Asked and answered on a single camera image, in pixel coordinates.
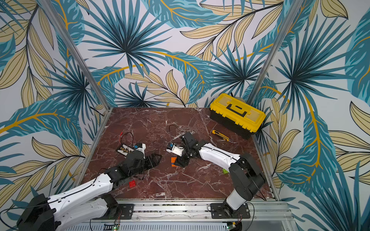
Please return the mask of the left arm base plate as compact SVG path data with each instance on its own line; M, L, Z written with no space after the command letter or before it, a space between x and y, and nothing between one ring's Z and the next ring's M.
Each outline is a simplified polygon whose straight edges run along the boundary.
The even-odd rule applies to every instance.
M134 204L117 204L108 208L107 212L94 220L130 220L132 219Z

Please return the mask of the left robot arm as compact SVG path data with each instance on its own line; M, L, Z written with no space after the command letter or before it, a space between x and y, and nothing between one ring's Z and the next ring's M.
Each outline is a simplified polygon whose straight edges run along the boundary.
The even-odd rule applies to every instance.
M110 194L130 179L160 164L162 156L135 150L120 164L110 167L93 180L69 191L34 197L17 221L20 231L63 231L95 218L114 218L118 202Z

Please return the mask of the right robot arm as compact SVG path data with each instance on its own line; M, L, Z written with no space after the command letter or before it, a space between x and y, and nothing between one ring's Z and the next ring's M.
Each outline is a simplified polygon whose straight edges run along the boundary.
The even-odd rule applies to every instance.
M259 165L250 154L233 154L208 141L198 141L187 132L180 137L182 145L167 144L166 151L177 155L175 166L186 167L191 158L209 161L225 169L233 182L234 190L221 204L224 213L231 217L246 202L260 192L267 180Z

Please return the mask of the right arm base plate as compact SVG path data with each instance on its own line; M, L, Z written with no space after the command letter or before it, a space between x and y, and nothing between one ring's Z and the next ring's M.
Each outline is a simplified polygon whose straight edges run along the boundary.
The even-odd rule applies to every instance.
M250 218L250 211L246 204L241 205L237 210L233 210L226 203L210 204L212 219L245 219Z

